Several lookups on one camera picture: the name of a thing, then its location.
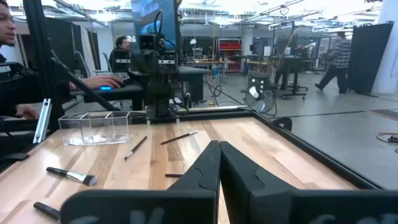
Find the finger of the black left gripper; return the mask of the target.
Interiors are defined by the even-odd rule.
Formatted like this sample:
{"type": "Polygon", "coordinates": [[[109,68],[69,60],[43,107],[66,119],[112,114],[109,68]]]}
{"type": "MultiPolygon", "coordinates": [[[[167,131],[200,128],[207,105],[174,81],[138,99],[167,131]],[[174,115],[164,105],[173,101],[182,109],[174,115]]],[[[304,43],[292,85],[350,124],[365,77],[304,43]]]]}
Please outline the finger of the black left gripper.
{"type": "Polygon", "coordinates": [[[158,53],[150,52],[148,54],[145,54],[145,56],[146,56],[147,71],[149,73],[156,73],[158,69],[158,53]]]}
{"type": "Polygon", "coordinates": [[[142,68],[144,59],[144,54],[133,52],[131,54],[131,72],[132,73],[143,73],[144,70],[142,68]]]}

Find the black arched bracket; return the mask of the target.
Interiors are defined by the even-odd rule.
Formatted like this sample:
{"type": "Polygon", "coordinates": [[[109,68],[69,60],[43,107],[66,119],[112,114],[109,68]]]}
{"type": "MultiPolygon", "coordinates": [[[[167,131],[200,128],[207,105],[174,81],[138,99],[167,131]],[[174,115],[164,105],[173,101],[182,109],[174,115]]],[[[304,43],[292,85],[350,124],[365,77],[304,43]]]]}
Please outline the black arched bracket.
{"type": "Polygon", "coordinates": [[[289,117],[276,118],[273,119],[271,123],[276,126],[281,126],[288,131],[292,130],[292,120],[289,117]]]}

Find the black fan makeup brush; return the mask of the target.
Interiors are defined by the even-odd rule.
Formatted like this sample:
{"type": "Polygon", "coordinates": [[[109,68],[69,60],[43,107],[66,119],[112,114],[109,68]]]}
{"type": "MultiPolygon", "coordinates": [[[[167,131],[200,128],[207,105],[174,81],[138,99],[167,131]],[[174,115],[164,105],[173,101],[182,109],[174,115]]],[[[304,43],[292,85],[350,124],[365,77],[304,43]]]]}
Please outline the black fan makeup brush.
{"type": "Polygon", "coordinates": [[[60,223],[60,212],[57,209],[52,208],[52,207],[50,207],[44,203],[41,203],[41,202],[35,202],[34,208],[37,209],[38,211],[44,213],[49,218],[60,223]]]}

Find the red storage cabinet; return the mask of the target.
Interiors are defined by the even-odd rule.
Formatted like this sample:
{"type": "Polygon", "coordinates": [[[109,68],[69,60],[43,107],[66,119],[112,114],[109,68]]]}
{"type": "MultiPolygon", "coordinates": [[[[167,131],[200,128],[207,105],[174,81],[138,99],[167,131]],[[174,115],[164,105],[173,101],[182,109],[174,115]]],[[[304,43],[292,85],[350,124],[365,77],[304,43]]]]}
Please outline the red storage cabinet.
{"type": "Polygon", "coordinates": [[[217,51],[221,60],[226,62],[226,72],[239,73],[242,69],[243,42],[242,39],[217,40],[217,51]]]}

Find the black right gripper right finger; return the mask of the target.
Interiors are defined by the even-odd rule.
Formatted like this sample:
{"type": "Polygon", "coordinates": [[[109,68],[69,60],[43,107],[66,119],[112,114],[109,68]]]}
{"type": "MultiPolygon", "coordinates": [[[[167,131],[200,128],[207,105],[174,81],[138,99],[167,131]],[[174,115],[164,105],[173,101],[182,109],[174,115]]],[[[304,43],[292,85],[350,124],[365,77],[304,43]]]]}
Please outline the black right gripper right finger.
{"type": "Polygon", "coordinates": [[[396,190],[299,190],[221,142],[231,224],[398,224],[396,190]]]}

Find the silver aluminium bar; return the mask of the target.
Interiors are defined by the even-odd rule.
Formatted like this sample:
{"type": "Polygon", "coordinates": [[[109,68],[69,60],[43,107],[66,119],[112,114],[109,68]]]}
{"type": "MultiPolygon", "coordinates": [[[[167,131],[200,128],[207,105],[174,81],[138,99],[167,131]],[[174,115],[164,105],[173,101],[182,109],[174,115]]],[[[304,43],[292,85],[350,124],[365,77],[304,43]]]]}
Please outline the silver aluminium bar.
{"type": "Polygon", "coordinates": [[[40,116],[37,122],[37,127],[33,138],[34,144],[39,144],[45,139],[47,134],[47,128],[50,121],[51,110],[52,110],[52,101],[50,98],[45,98],[42,103],[40,116]]]}

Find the black room divider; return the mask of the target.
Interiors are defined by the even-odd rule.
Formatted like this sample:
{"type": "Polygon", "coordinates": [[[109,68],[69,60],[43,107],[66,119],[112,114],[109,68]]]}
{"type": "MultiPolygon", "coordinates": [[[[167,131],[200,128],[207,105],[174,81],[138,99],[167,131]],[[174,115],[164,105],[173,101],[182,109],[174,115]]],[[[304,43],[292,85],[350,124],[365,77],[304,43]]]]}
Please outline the black room divider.
{"type": "Polygon", "coordinates": [[[75,56],[75,52],[81,54],[89,71],[92,72],[101,68],[96,32],[72,22],[49,17],[45,18],[45,25],[47,37],[51,39],[52,49],[60,61],[72,72],[80,70],[80,62],[75,56]]]}
{"type": "Polygon", "coordinates": [[[382,56],[394,23],[353,28],[347,88],[360,95],[370,95],[382,56]]]}

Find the dark grey desk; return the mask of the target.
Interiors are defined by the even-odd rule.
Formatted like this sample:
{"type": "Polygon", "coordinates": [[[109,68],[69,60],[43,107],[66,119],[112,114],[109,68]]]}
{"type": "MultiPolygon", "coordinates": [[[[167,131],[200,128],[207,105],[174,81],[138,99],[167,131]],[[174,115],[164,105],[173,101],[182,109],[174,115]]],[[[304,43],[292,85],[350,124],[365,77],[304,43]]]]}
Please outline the dark grey desk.
{"type": "Polygon", "coordinates": [[[140,111],[143,108],[143,89],[139,85],[126,85],[112,90],[91,90],[84,87],[83,90],[71,91],[71,96],[83,96],[85,103],[98,103],[105,110],[117,111],[110,101],[131,100],[132,109],[140,111]]]}

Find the thin black makeup brush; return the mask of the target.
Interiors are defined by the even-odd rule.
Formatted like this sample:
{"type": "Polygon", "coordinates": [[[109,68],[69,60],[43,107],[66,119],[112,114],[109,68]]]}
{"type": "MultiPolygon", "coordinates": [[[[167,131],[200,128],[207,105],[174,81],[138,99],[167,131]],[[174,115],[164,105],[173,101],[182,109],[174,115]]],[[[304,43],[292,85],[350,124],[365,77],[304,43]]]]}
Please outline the thin black makeup brush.
{"type": "Polygon", "coordinates": [[[147,136],[143,137],[129,152],[127,156],[124,157],[124,160],[126,161],[129,157],[131,157],[139,148],[140,146],[147,140],[147,136]]]}
{"type": "Polygon", "coordinates": [[[196,134],[196,133],[197,133],[197,131],[192,131],[192,132],[189,132],[189,133],[185,133],[185,134],[183,134],[183,135],[180,135],[180,136],[174,137],[174,138],[172,138],[172,139],[168,139],[168,140],[166,140],[166,141],[164,141],[164,142],[161,142],[160,145],[168,144],[168,143],[170,143],[170,142],[173,142],[173,141],[176,141],[176,140],[178,140],[178,139],[182,139],[182,138],[185,138],[185,137],[194,135],[194,134],[196,134]]]}

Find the person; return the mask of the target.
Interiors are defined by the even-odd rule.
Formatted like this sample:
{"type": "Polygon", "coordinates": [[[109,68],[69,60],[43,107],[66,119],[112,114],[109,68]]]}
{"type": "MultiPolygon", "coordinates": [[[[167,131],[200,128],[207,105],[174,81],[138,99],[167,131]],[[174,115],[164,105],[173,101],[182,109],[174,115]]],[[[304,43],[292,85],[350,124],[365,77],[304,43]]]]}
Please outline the person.
{"type": "Polygon", "coordinates": [[[114,58],[114,52],[116,50],[130,50],[130,41],[129,39],[125,36],[119,36],[115,40],[115,48],[111,51],[109,55],[109,60],[108,62],[111,63],[113,58],[114,58]]]}
{"type": "MultiPolygon", "coordinates": [[[[16,44],[16,26],[6,0],[0,0],[0,47],[16,44]]],[[[88,88],[98,90],[103,86],[122,88],[124,82],[114,75],[98,75],[81,80],[88,88]]],[[[20,78],[0,84],[0,116],[38,119],[39,112],[32,103],[43,100],[42,89],[36,78],[20,78]]]]}
{"type": "Polygon", "coordinates": [[[347,91],[347,72],[351,54],[351,41],[346,38],[345,32],[337,32],[335,44],[327,54],[330,64],[324,77],[315,84],[319,90],[323,90],[333,78],[337,78],[339,93],[347,91]]]}

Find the large blue monitor screen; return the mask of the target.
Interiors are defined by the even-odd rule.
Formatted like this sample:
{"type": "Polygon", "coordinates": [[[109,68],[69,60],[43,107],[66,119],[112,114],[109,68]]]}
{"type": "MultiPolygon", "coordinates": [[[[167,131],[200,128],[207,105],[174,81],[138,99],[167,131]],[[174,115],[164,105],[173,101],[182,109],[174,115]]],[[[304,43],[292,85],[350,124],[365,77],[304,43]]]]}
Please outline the large blue monitor screen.
{"type": "Polygon", "coordinates": [[[178,23],[178,0],[131,0],[132,18],[136,38],[136,49],[139,49],[139,36],[159,31],[168,40],[167,50],[180,51],[180,25],[178,23]]]}

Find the flat black Solve makeup brush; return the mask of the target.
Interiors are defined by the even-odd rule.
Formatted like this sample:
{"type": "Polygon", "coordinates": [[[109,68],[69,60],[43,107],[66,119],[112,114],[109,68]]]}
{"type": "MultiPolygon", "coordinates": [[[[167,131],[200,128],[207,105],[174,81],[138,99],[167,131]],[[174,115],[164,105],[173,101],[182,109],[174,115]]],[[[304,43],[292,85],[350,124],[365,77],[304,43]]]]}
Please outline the flat black Solve makeup brush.
{"type": "Polygon", "coordinates": [[[47,172],[57,174],[62,177],[67,177],[69,179],[75,180],[87,186],[95,185],[97,178],[94,175],[82,174],[78,172],[73,172],[70,170],[59,169],[55,167],[47,167],[47,172]]]}

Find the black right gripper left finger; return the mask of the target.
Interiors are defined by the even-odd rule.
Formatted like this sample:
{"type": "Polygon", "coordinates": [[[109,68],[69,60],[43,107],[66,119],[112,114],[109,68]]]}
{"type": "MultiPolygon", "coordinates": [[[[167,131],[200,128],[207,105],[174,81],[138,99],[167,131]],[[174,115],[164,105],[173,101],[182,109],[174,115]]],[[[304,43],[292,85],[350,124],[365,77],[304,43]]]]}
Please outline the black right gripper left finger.
{"type": "Polygon", "coordinates": [[[69,197],[61,224],[217,224],[221,146],[210,141],[166,190],[86,190],[69,197]]]}

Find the clear acrylic organizer box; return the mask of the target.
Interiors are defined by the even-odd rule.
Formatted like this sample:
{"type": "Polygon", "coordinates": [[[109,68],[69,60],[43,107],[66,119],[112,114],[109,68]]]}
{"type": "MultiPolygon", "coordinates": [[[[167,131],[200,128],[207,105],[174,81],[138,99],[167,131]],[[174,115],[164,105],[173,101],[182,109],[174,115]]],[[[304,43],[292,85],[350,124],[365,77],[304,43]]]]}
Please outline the clear acrylic organizer box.
{"type": "Polygon", "coordinates": [[[119,144],[130,139],[128,111],[66,114],[58,119],[66,146],[119,144]]]}

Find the black floor fan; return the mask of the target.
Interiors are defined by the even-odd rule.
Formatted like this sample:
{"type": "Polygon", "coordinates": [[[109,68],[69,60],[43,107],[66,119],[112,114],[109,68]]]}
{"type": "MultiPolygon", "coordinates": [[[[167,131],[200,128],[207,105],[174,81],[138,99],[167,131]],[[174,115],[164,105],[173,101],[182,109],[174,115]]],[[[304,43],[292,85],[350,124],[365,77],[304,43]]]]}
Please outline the black floor fan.
{"type": "Polygon", "coordinates": [[[260,113],[268,113],[275,106],[275,91],[260,86],[250,86],[245,95],[246,106],[260,113]]]}

